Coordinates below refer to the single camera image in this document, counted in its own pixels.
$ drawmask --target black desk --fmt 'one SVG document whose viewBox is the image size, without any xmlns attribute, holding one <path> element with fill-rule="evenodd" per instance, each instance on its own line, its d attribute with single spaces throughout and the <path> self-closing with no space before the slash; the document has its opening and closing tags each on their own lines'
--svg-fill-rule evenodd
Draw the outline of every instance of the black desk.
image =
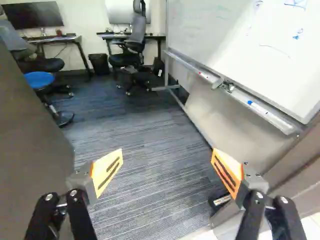
<svg viewBox="0 0 320 240">
<path fill-rule="evenodd" d="M 110 42 L 112 40 L 127 39 L 128 37 L 130 37 L 130 35 L 125 35 L 125 34 L 97 33 L 97 35 L 106 41 L 109 55 L 112 54 L 111 47 L 110 47 Z M 152 36 L 148 34 L 148 35 L 144 36 L 144 39 L 156 40 L 157 49 L 158 49 L 158 58 L 161 59 L 161 41 L 166 40 L 166 36 L 161 33 L 160 34 L 153 34 Z"/>
<path fill-rule="evenodd" d="M 89 78 L 91 78 L 92 74 L 86 59 L 86 56 L 84 54 L 84 50 L 82 49 L 82 46 L 80 44 L 81 42 L 81 35 L 78 36 L 58 36 L 58 37 L 48 37 L 43 39 L 43 37 L 31 37 L 31 38 L 27 38 L 26 40 L 28 41 L 28 43 L 30 44 L 35 44 L 38 46 L 41 46 L 42 48 L 42 53 L 44 54 L 44 48 L 43 45 L 45 44 L 56 44 L 56 43 L 71 43 L 71 44 L 75 44 L 80 52 L 83 64 L 85 66 L 85 69 L 87 71 L 87 74 L 89 76 Z"/>
</svg>

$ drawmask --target computer monitor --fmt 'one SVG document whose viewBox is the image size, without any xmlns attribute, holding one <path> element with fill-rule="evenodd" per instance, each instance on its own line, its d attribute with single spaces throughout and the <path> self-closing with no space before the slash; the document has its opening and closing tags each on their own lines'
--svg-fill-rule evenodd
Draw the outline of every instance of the computer monitor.
<svg viewBox="0 0 320 240">
<path fill-rule="evenodd" d="M 2 7 L 16 30 L 64 25 L 55 1 L 2 4 Z"/>
</svg>

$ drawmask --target white wall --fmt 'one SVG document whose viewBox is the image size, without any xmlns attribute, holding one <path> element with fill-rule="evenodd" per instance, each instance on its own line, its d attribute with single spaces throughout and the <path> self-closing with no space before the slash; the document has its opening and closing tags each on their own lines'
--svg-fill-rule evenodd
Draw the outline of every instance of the white wall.
<svg viewBox="0 0 320 240">
<path fill-rule="evenodd" d="M 44 2 L 50 0 L 1 0 L 1 4 L 25 3 L 25 2 Z M 84 54 L 107 53 L 107 44 L 104 40 L 96 35 L 97 32 L 104 32 L 106 28 L 112 28 L 109 24 L 105 0 L 56 0 L 64 27 L 61 27 L 63 33 L 76 33 L 82 35 L 82 47 Z M 164 33 L 165 32 L 165 0 L 151 0 L 151 24 L 147 26 L 147 33 Z M 114 30 L 124 30 L 127 26 Z M 55 35 L 56 27 L 47 27 L 47 35 Z M 40 36 L 39 29 L 27 29 L 20 31 L 21 35 Z M 64 44 L 45 46 L 45 54 L 47 58 L 54 57 Z M 112 53 L 121 53 L 121 49 L 112 46 Z M 157 56 L 157 43 L 149 40 L 145 46 L 144 62 L 151 65 L 154 57 Z M 80 57 L 77 46 L 69 44 L 67 48 L 59 55 L 59 58 L 65 62 L 64 71 L 84 69 L 85 66 Z"/>
</svg>

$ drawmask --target blue stool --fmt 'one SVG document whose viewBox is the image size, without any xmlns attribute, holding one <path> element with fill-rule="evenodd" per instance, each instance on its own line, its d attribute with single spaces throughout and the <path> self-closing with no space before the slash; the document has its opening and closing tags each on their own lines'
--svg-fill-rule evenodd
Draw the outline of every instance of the blue stool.
<svg viewBox="0 0 320 240">
<path fill-rule="evenodd" d="M 68 125 L 74 119 L 75 114 L 72 111 L 56 111 L 52 102 L 48 99 L 47 94 L 51 91 L 52 83 L 55 77 L 44 71 L 29 72 L 24 75 L 27 83 L 35 91 L 41 102 L 48 108 L 52 114 L 55 123 L 61 128 Z"/>
</svg>

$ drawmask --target orange tag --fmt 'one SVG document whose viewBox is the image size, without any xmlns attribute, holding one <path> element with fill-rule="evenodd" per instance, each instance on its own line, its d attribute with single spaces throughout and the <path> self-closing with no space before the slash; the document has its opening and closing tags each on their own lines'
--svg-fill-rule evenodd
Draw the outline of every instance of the orange tag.
<svg viewBox="0 0 320 240">
<path fill-rule="evenodd" d="M 121 148 L 92 163 L 90 177 L 93 180 L 97 198 L 101 196 L 102 192 L 123 164 L 124 159 Z"/>
<path fill-rule="evenodd" d="M 211 164 L 235 200 L 241 181 L 244 179 L 242 165 L 233 157 L 216 148 L 213 149 Z"/>
</svg>

